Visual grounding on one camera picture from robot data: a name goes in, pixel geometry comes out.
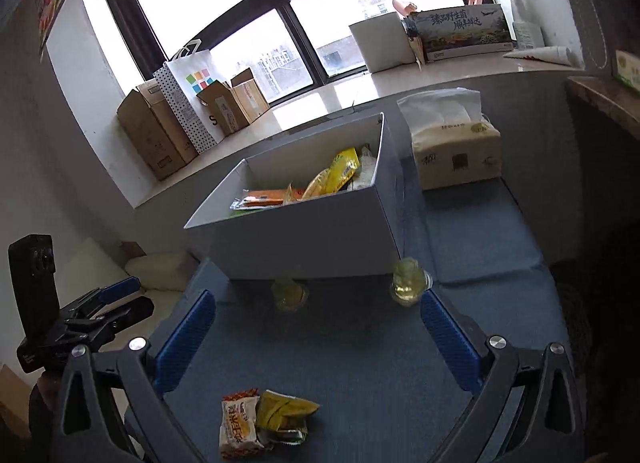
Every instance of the blue table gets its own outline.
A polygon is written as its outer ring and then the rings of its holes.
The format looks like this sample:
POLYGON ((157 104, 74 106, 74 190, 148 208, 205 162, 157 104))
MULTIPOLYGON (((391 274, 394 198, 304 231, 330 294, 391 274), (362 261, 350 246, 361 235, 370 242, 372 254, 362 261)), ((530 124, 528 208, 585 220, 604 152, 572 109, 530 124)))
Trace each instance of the blue table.
MULTIPOLYGON (((403 169, 405 255, 485 333, 517 347, 568 347, 554 281, 501 180, 422 193, 413 162, 403 169)), ((454 382, 418 306, 397 305, 389 284, 389 277, 312 281, 305 307, 283 315, 273 309, 270 283, 232 284, 204 261, 186 294, 211 291, 216 319, 164 398, 207 460, 220 461, 222 396, 258 387, 322 405, 304 445, 260 459, 426 461, 470 395, 454 382)), ((495 456, 511 422, 519 394, 511 395, 483 461, 495 456)))

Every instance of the white box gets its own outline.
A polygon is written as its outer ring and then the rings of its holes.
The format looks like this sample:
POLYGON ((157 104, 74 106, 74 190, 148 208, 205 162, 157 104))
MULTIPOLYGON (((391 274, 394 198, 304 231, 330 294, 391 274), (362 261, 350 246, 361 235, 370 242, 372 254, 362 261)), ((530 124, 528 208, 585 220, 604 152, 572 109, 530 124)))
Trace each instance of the white box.
POLYGON ((376 114, 327 122, 298 140, 242 160, 185 229, 210 245, 230 279, 351 277, 391 273, 402 256, 402 168, 388 124, 376 114), (372 185, 232 216, 243 189, 304 188, 335 154, 369 144, 378 157, 372 185))
POLYGON ((350 24, 349 29, 371 73, 415 63, 414 52, 397 12, 350 24))

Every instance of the colorful logo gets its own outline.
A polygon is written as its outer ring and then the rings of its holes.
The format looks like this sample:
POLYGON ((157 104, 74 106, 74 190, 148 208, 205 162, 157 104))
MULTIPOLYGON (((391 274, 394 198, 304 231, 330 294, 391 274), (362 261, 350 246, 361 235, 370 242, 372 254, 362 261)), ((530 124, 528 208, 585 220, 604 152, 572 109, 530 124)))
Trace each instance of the colorful logo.
POLYGON ((186 79, 196 93, 200 93, 209 84, 213 84, 213 79, 209 76, 207 68, 187 75, 186 79))

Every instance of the white paper bag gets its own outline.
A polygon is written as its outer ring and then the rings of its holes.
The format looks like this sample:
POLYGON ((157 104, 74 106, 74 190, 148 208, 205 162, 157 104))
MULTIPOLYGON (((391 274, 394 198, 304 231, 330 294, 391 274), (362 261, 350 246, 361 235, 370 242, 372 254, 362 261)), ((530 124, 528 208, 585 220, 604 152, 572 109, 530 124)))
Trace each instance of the white paper bag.
POLYGON ((167 61, 154 73, 154 77, 199 153, 212 148, 225 137, 218 121, 196 96, 213 81, 224 80, 214 66, 209 50, 167 61))

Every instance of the product box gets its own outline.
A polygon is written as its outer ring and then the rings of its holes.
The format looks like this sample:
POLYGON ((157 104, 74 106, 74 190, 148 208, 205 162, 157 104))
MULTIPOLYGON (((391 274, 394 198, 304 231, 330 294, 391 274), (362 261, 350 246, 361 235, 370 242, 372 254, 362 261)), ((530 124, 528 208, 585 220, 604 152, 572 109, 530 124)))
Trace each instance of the product box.
POLYGON ((618 63, 617 78, 640 92, 640 58, 631 53, 616 50, 616 61, 618 63))
POLYGON ((465 5, 412 12, 402 20, 421 63, 478 53, 510 52, 513 41, 500 5, 465 5))
POLYGON ((9 430, 25 439, 29 431, 31 388, 9 366, 0 366, 0 416, 9 430))
POLYGON ((166 104, 155 80, 131 90, 118 107, 118 121, 158 180, 164 180, 197 156, 166 104))
POLYGON ((185 229, 230 279, 317 279, 392 273, 403 254, 402 168, 382 114, 325 122, 302 138, 242 160, 185 229), (372 185, 234 216, 243 189, 305 188, 335 155, 369 144, 372 185))
POLYGON ((197 97, 209 107, 225 136, 247 127, 269 109, 250 68, 231 79, 209 84, 197 97))

